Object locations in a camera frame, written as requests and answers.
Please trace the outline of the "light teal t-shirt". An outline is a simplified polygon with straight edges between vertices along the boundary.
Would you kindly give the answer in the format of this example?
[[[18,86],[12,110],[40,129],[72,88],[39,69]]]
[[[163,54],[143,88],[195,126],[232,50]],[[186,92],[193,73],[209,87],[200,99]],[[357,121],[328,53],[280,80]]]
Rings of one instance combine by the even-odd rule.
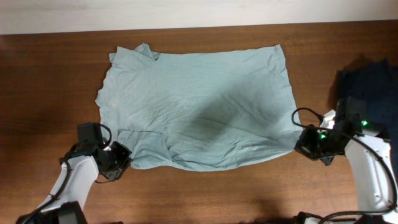
[[[221,171],[292,152],[302,129],[279,45],[205,54],[118,47],[96,97],[134,169]]]

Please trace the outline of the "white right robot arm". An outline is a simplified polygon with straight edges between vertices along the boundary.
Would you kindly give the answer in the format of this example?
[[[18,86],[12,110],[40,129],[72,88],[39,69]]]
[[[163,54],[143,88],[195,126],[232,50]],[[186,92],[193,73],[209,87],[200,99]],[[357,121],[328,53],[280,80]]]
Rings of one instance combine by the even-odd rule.
[[[391,162],[391,145],[366,119],[321,116],[321,125],[303,126],[295,150],[305,157],[330,165],[345,156],[353,171],[358,209],[336,212],[323,218],[308,217],[306,223],[397,223],[397,181]]]

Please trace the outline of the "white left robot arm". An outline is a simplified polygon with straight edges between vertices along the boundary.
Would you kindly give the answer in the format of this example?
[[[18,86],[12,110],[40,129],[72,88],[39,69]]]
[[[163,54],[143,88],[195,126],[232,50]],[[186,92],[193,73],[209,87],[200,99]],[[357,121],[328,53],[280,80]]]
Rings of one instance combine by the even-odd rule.
[[[60,159],[61,173],[47,198],[17,223],[86,223],[83,214],[88,194],[97,178],[104,183],[121,178],[131,162],[131,151],[118,142],[78,143]]]

